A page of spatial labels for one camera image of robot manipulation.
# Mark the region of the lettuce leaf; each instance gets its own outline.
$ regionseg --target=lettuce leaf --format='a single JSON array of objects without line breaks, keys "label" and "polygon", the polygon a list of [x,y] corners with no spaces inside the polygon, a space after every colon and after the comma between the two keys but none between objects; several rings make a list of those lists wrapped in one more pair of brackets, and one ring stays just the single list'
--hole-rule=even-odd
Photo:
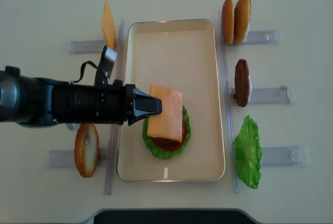
[{"label": "lettuce leaf", "polygon": [[234,151],[238,177],[250,188],[257,189],[261,177],[261,156],[257,123],[250,117],[244,123],[235,138]]},{"label": "lettuce leaf", "polygon": [[166,150],[160,148],[159,146],[155,145],[155,143],[152,141],[151,137],[148,136],[148,134],[147,134],[148,118],[146,118],[144,120],[142,137],[145,141],[146,147],[149,149],[149,151],[151,152],[151,154],[154,157],[159,158],[159,159],[170,159],[176,155],[179,155],[183,151],[183,148],[187,145],[188,140],[191,137],[191,128],[189,127],[189,117],[188,117],[187,110],[184,105],[183,105],[183,116],[184,116],[184,120],[185,120],[186,127],[187,127],[186,137],[185,137],[185,140],[184,140],[182,146],[179,149],[174,150],[174,151],[166,151]]}]

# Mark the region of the tray rim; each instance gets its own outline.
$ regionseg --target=tray rim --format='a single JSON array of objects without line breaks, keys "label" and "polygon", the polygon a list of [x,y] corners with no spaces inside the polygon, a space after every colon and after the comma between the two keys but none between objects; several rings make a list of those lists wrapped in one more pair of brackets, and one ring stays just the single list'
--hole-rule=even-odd
[{"label": "tray rim", "polygon": [[220,111],[220,123],[221,123],[221,130],[222,130],[222,154],[223,154],[223,160],[224,160],[224,168],[222,170],[222,173],[219,177],[214,178],[214,179],[173,179],[173,180],[125,180],[123,179],[119,172],[118,172],[118,162],[119,162],[119,149],[120,149],[120,133],[121,133],[121,128],[122,126],[120,126],[119,128],[119,135],[118,135],[118,150],[117,150],[117,162],[116,162],[116,173],[117,176],[119,177],[120,180],[122,180],[123,182],[217,182],[219,181],[225,173],[225,150],[224,150],[224,136],[223,136],[223,125],[222,125],[222,112],[221,112],[221,94],[220,94],[220,81],[219,81],[219,68],[217,66],[217,53],[216,53],[216,38],[215,38],[215,28],[214,28],[214,24],[211,20],[207,19],[207,18],[198,18],[198,19],[181,19],[181,20],[168,20],[168,21],[147,21],[147,22],[135,22],[133,23],[130,27],[129,30],[127,32],[127,45],[126,45],[126,57],[124,58],[124,69],[122,70],[122,72],[126,73],[126,64],[127,64],[127,53],[128,53],[128,43],[129,43],[129,38],[130,38],[130,30],[133,26],[135,26],[136,24],[143,24],[143,23],[168,23],[168,22],[186,22],[186,21],[206,21],[208,22],[212,28],[213,28],[213,39],[214,39],[214,52],[215,52],[215,68],[216,68],[216,79],[217,79],[217,93],[219,96],[219,111]]}]

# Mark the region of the yellow cheese slice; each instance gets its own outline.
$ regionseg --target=yellow cheese slice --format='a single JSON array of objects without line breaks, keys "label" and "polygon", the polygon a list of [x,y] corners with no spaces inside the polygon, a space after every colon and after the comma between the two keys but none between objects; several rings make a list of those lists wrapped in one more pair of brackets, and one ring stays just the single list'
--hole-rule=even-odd
[{"label": "yellow cheese slice", "polygon": [[116,27],[111,12],[109,2],[106,0],[104,5],[102,31],[104,39],[109,48],[115,49],[116,47]]},{"label": "yellow cheese slice", "polygon": [[168,87],[151,84],[149,94],[162,100],[162,113],[148,117],[148,136],[182,142],[182,93]]}]

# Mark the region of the beige tray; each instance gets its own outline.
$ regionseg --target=beige tray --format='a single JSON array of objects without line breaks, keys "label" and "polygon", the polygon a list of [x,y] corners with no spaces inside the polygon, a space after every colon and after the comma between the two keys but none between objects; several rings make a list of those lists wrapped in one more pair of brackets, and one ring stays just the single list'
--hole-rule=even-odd
[{"label": "beige tray", "polygon": [[121,127],[117,172],[124,181],[214,181],[225,170],[214,27],[206,19],[135,23],[129,30],[125,83],[183,92],[191,138],[169,160],[153,157],[143,121]]}]

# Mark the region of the sliced bun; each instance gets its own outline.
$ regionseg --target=sliced bun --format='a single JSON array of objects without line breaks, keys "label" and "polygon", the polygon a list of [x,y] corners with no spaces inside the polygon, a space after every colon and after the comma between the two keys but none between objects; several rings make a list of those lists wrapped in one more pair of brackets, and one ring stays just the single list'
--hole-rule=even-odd
[{"label": "sliced bun", "polygon": [[235,7],[234,42],[241,44],[248,32],[251,17],[251,0],[239,0]]},{"label": "sliced bun", "polygon": [[82,177],[93,176],[98,161],[99,139],[94,124],[81,124],[75,138],[75,165]]},{"label": "sliced bun", "polygon": [[222,32],[224,40],[228,44],[234,42],[234,0],[225,0],[222,7]]},{"label": "sliced bun", "polygon": [[245,107],[249,102],[250,90],[252,90],[248,63],[240,59],[235,70],[236,102],[238,106]]}]

